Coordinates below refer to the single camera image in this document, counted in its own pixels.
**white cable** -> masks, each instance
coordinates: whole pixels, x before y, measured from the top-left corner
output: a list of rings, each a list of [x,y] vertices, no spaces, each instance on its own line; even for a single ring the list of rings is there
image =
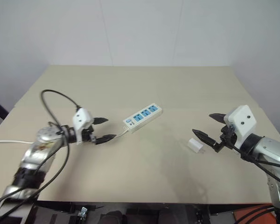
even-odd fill
[[[126,127],[124,127],[123,129],[124,129],[124,131],[121,134],[116,135],[114,138],[119,138],[129,131],[129,129],[127,129]]]
[[[23,143],[23,144],[32,144],[30,141],[18,141],[18,140],[0,140],[0,143]]]

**white charger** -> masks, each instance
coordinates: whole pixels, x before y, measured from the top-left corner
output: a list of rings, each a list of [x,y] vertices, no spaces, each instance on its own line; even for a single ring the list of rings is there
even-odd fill
[[[202,149],[203,145],[193,138],[189,140],[188,147],[192,149],[195,153],[204,152],[204,150]]]

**power cord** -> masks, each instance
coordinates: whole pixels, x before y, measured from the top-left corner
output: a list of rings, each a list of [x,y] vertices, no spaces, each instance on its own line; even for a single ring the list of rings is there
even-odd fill
[[[19,191],[24,190],[25,188],[26,188],[26,187],[21,187],[21,188],[15,190],[15,191],[13,191],[13,192],[7,194],[7,195],[4,195],[3,197],[0,198],[0,202],[3,201],[4,199],[10,197],[11,195],[14,195],[15,193],[18,193]]]
[[[33,174],[34,174],[34,175],[37,174],[37,172],[38,172],[39,169],[42,167],[42,165],[43,165],[48,159],[50,159],[54,154],[56,154],[60,149],[61,149],[61,147],[55,149],[46,159],[44,159],[44,160],[38,165],[37,169],[34,171]]]
[[[33,193],[30,197],[28,197],[27,199],[23,200],[22,202],[20,202],[20,203],[17,204],[16,206],[14,206],[11,210],[9,210],[8,212],[6,212],[6,213],[3,214],[2,216],[0,216],[0,222],[1,222],[3,219],[5,219],[6,217],[8,217],[8,215],[10,215],[11,213],[13,213],[15,210],[17,210],[19,207],[21,207],[23,204],[25,204],[26,202],[28,202],[28,201],[30,201],[30,200],[33,200],[33,199],[35,198],[35,196],[37,196],[42,190],[44,190],[49,184],[51,184],[51,183],[58,177],[58,175],[62,172],[62,170],[63,170],[63,168],[65,167],[65,165],[66,165],[66,163],[67,163],[67,161],[68,161],[68,158],[69,158],[69,156],[70,156],[70,145],[69,145],[68,138],[67,138],[67,136],[65,135],[65,133],[63,132],[59,121],[57,120],[57,118],[55,117],[55,115],[53,114],[53,112],[49,109],[49,107],[48,107],[48,105],[47,105],[47,103],[46,103],[46,101],[45,101],[45,99],[44,99],[44,93],[46,93],[46,92],[54,92],[54,93],[57,93],[57,94],[59,94],[59,95],[61,95],[61,96],[66,97],[66,98],[67,98],[68,100],[70,100],[73,104],[75,104],[75,106],[77,107],[77,110],[78,110],[79,108],[81,108],[81,107],[80,107],[74,100],[72,100],[71,98],[69,98],[68,96],[66,96],[66,95],[64,95],[64,94],[62,94],[62,93],[60,93],[60,92],[57,92],[57,91],[55,91],[55,90],[43,90],[43,91],[41,92],[41,101],[42,101],[43,106],[45,107],[45,109],[47,110],[47,112],[49,113],[49,115],[52,117],[52,119],[55,121],[55,124],[54,124],[54,125],[57,126],[57,128],[61,131],[61,134],[64,136],[64,141],[65,141],[65,144],[66,144],[66,146],[67,146],[66,158],[65,158],[65,160],[64,160],[64,162],[63,162],[63,165],[62,165],[62,166],[60,167],[60,169],[58,170],[58,172],[57,172],[45,185],[43,185],[40,189],[38,189],[38,190],[37,190],[35,193]],[[53,154],[56,153],[57,151],[58,151],[58,150],[55,150],[55,151],[49,156],[49,158],[50,158],[51,156],[53,156]],[[8,194],[8,196],[7,196],[7,195],[6,195],[6,196],[3,196],[3,197],[0,199],[0,201],[4,200],[5,198],[7,198],[7,197],[9,197],[9,196],[11,196],[11,195],[13,195],[13,194],[19,192],[19,191],[20,191],[20,189],[18,189],[18,190],[16,190],[16,191],[12,192],[12,193],[10,193],[10,194]]]
[[[259,162],[257,162],[257,160],[255,160],[252,156],[247,155],[245,153],[243,153],[241,150],[239,150],[237,147],[235,147],[234,145],[232,145],[232,148],[234,150],[236,150],[238,153],[240,153],[244,159],[246,159],[247,161],[254,163],[258,168],[260,168],[261,170],[263,170],[266,174],[268,174],[269,176],[271,176],[272,178],[274,178],[275,180],[280,182],[280,178],[277,177],[275,174],[273,174],[272,172],[268,171],[266,168],[264,168],[263,166],[260,165]]]
[[[114,138],[119,138],[129,131],[129,129],[127,127],[124,127],[123,129],[124,129],[124,131],[122,133],[116,135]]]
[[[53,123],[52,121],[49,121],[49,122],[48,122],[48,125],[49,125],[50,127],[52,127],[52,126],[57,126],[57,124]]]
[[[269,208],[271,208],[271,207],[273,207],[273,206],[272,206],[272,205],[266,205],[266,206],[262,206],[262,207],[260,207],[260,208],[257,208],[257,209],[255,209],[255,210],[253,210],[253,211],[251,211],[251,212],[245,214],[245,215],[242,216],[241,218],[239,218],[234,224],[239,224],[241,221],[243,221],[245,218],[249,217],[250,215],[254,214],[255,212],[258,212],[258,211],[263,210],[263,209],[269,209]]]
[[[0,140],[0,143],[23,143],[23,144],[32,144],[31,141],[19,141],[19,140]]]
[[[262,160],[255,160],[258,163],[266,164],[266,165],[271,165],[273,167],[280,167],[280,164],[274,163],[274,162],[267,162],[267,161],[262,161]]]
[[[266,210],[266,211],[263,211],[263,212],[261,212],[261,213],[255,215],[255,216],[253,216],[252,218],[250,218],[250,219],[246,222],[246,224],[250,224],[250,223],[252,223],[255,219],[259,218],[260,216],[263,216],[263,215],[265,215],[266,213],[269,213],[269,212],[272,212],[272,211],[274,211],[274,209],[268,209],[268,210]]]

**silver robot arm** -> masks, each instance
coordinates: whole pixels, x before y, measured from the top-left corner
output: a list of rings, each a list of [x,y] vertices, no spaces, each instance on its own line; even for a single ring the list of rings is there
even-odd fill
[[[105,118],[94,118],[93,124],[106,122]],[[92,126],[84,127],[79,131],[77,140],[76,129],[74,127],[62,126],[63,134],[56,126],[42,128],[38,131],[36,141],[25,152],[18,171],[14,175],[11,185],[7,186],[0,200],[0,216],[8,212],[23,200],[32,196],[44,181],[46,173],[49,171],[55,157],[55,153],[65,145],[65,136],[69,143],[92,142],[102,144],[110,141],[116,135],[108,134],[101,138],[93,135]],[[25,224],[30,223],[29,219],[33,216],[34,201],[22,205],[19,209],[5,218],[3,223]]]
[[[4,190],[3,198],[11,195],[0,201],[0,216],[13,208],[18,202],[30,197],[39,189],[46,173],[51,167],[55,154],[49,159],[47,158],[64,146],[63,135],[58,135],[58,131],[58,128],[55,126],[45,127],[39,130],[36,141],[25,152],[21,160],[20,167],[14,175],[13,183]],[[32,208],[33,202],[26,203],[20,209],[9,215],[8,219],[14,223],[24,224]]]
[[[239,106],[228,114],[210,114],[210,117],[225,124],[221,129],[221,142],[217,143],[206,133],[193,129],[194,134],[202,142],[211,146],[216,152],[223,147],[228,147],[241,154],[243,160],[258,164],[276,176],[273,178],[266,172],[276,220],[280,224],[280,181],[276,180],[276,178],[280,179],[280,142],[254,134],[256,119],[247,105]]]

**table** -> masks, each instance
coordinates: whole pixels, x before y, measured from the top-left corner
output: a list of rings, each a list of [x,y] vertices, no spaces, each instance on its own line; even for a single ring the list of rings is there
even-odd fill
[[[266,175],[230,149],[204,154],[187,147],[192,128],[219,140],[222,124],[208,117],[249,105],[257,134],[280,135],[229,67],[50,66],[0,125],[0,140],[33,141],[51,120],[39,93],[61,91],[95,117],[110,121],[94,126],[97,137],[122,132],[122,120],[154,102],[163,114],[135,133],[106,144],[71,144],[70,159],[39,200],[88,202],[266,203]],[[48,93],[59,121],[71,125],[75,107]],[[12,182],[28,145],[0,144],[0,196]],[[59,169],[61,149],[47,173]]]

